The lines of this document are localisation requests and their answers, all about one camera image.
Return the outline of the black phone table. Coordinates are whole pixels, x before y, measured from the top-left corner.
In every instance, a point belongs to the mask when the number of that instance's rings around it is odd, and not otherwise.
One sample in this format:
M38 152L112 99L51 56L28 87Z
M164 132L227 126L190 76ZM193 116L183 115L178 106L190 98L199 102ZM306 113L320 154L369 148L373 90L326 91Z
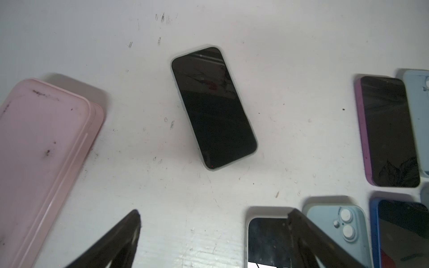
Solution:
M285 218L255 217L247 227L248 268L291 268L290 234Z

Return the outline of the blue phone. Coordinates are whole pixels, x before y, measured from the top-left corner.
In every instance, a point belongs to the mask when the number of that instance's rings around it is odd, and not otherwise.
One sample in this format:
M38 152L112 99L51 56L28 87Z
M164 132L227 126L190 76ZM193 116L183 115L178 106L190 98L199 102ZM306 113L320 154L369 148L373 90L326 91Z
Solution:
M375 268L429 266L429 210L423 204L374 198L370 228Z

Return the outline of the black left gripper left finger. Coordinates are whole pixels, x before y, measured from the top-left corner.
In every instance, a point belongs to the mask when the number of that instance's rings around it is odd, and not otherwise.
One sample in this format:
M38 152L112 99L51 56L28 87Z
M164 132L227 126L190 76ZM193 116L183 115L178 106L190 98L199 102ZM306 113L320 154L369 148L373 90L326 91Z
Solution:
M134 209L87 251L71 262L69 268L130 268L140 237L141 217Z

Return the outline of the black phone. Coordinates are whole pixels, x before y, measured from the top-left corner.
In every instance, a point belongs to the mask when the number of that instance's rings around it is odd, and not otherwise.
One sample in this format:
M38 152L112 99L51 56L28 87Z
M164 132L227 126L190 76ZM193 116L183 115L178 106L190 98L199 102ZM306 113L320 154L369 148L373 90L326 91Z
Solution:
M171 69L207 169L221 169L257 151L257 137L220 48L180 55Z

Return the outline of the large phone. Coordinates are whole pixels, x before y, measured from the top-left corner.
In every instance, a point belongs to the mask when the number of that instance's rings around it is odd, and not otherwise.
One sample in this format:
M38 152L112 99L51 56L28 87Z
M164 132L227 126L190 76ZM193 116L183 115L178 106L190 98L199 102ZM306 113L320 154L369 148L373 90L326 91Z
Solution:
M429 185L425 184L420 191L421 203L429 209Z

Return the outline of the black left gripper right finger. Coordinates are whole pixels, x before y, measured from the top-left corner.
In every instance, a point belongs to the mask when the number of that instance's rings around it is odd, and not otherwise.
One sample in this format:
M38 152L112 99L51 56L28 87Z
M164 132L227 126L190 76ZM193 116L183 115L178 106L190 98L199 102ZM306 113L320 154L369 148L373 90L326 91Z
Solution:
M318 268L317 260L326 268L363 267L299 210L288 213L287 227L294 268Z

